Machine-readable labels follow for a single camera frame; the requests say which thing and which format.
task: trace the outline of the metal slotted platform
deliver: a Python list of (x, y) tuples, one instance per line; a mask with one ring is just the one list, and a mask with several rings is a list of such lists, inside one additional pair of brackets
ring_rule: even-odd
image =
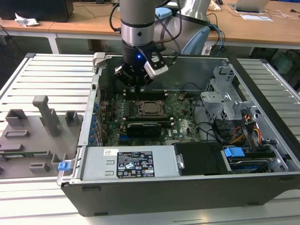
[[(278, 112), (288, 125), (297, 124), (300, 121), (299, 112), (284, 112), (279, 106), (282, 102), (288, 102), (289, 105), (298, 101), (291, 97), (289, 91), (282, 89), (284, 86), (280, 84), (280, 78), (272, 75), (267, 70), (268, 65), (258, 60), (240, 61), (271, 103), (278, 105)], [(77, 110), (84, 115), (93, 75), (91, 62), (92, 55), (37, 54), (34, 58), (25, 58), (0, 91), (0, 132), (7, 124), (5, 116), (9, 109), (22, 108), (27, 115), (39, 114), (37, 108), (31, 104), (35, 95), (48, 95), (49, 106), (55, 108), (57, 114), (64, 114), (68, 109)], [(298, 225), (299, 208), (300, 191), (292, 190), (264, 206), (82, 217), (56, 184), (56, 177), (0, 182), (1, 225)]]
[[(248, 59), (240, 59), (239, 62), (300, 141), (300, 96), (298, 93), (284, 81), (269, 63)], [(242, 85), (240, 85), (240, 89), (247, 100), (251, 101), (251, 97)]]
[(49, 108), (58, 115), (76, 110), (84, 115), (92, 81), (92, 55), (36, 54), (25, 58), (0, 92), (0, 132), (10, 109), (23, 109), (25, 114), (40, 115), (32, 105), (36, 95), (49, 97)]

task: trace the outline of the warning label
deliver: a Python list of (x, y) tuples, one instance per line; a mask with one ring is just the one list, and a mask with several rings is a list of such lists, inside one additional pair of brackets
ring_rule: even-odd
[(118, 152), (118, 178), (155, 177), (152, 151)]

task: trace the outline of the blue plastic tab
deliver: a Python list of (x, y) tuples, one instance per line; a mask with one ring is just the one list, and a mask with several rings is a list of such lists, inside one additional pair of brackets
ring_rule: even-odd
[(94, 138), (93, 137), (89, 138), (89, 143), (94, 143)]
[(244, 151), (240, 147), (228, 147), (224, 150), (226, 157), (244, 157)]
[(71, 162), (60, 162), (58, 165), (59, 171), (70, 171), (71, 170)]

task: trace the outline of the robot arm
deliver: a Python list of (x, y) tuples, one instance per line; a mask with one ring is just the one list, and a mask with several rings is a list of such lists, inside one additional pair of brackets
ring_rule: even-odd
[[(177, 0), (180, 10), (178, 16), (167, 23), (168, 28), (161, 21), (161, 24), (155, 25), (156, 7), (162, 7), (170, 1), (120, 0), (121, 29), (115, 29), (111, 24), (113, 30), (120, 31), (122, 35), (123, 62), (115, 69), (115, 75), (125, 85), (135, 87), (136, 92), (139, 92), (140, 87), (148, 85), (157, 76), (168, 71), (168, 67), (174, 63), (175, 58), (163, 58), (160, 54), (165, 46), (170, 46), (164, 43), (171, 43), (178, 38), (180, 44), (176, 41), (175, 43), (180, 53), (180, 46), (184, 47), (201, 27), (207, 25), (207, 19), (203, 17), (206, 17), (210, 0), (186, 0), (182, 9), (185, 13), (182, 15), (180, 1)], [(158, 34), (164, 30), (168, 37), (160, 40)], [(163, 46), (161, 44), (164, 45), (164, 49), (158, 49), (158, 46)]]
[(123, 63), (115, 74), (137, 92), (168, 70), (153, 42), (155, 8), (160, 4), (160, 0), (120, 0)]

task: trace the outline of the wooden desk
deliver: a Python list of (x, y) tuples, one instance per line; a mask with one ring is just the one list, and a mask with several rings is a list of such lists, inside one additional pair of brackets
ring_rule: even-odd
[[(299, 3), (270, 1), (266, 6), (267, 9), (280, 10), (297, 19), (272, 16), (273, 22), (267, 22), (244, 20), (227, 5), (236, 0), (223, 0), (223, 2), (222, 11), (208, 11), (208, 14), (217, 15), (219, 28), (226, 35), (225, 45), (300, 49), (300, 18), (297, 13), (290, 12), (291, 8), (300, 11)], [(10, 35), (48, 38), (52, 52), (59, 53), (57, 38), (121, 40), (120, 34), (113, 32), (109, 26), (111, 10), (112, 5), (74, 3), (74, 13), (67, 23), (41, 22), (40, 26), (27, 28), (19, 26), (14, 21), (0, 20), (0, 23)], [(118, 19), (120, 13), (115, 11), (114, 16), (112, 19), (114, 26), (120, 27)], [(215, 23), (213, 15), (209, 18), (212, 23)], [(206, 47), (214, 45), (217, 38), (217, 33), (212, 31)]]
[[(293, 7), (300, 7), (299, 3), (286, 3), (278, 1), (270, 1), (266, 6), (266, 10), (280, 10), (290, 15), (292, 18), (279, 18), (274, 15), (264, 13), (264, 16), (271, 17), (272, 22), (268, 21), (252, 21), (245, 20), (227, 4), (234, 3), (236, 0), (223, 0), (224, 5), (221, 11), (215, 13), (218, 18), (220, 30), (225, 33), (225, 45), (250, 46), (250, 47), (270, 47), (270, 48), (300, 48), (300, 18), (299, 14), (290, 12)], [(216, 23), (214, 15), (209, 16), (212, 23)], [(208, 40), (216, 40), (218, 38), (215, 31), (211, 32)]]
[[(98, 34), (120, 36), (109, 26), (112, 5), (87, 5), (74, 3), (74, 12), (68, 22), (54, 22), (50, 27), (52, 33)], [(115, 10), (112, 23), (120, 27), (120, 12)]]

